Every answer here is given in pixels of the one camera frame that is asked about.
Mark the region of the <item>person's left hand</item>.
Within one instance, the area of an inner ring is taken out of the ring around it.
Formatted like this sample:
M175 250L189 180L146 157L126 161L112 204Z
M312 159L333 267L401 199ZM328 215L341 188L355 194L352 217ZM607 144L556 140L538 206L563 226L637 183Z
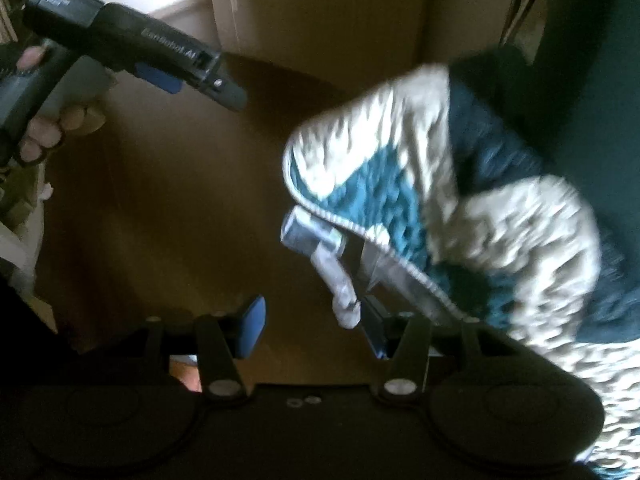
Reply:
M102 128L106 118L99 100L113 82L113 77L98 62L81 58L29 121L18 144L20 164L38 164L66 136L88 136Z

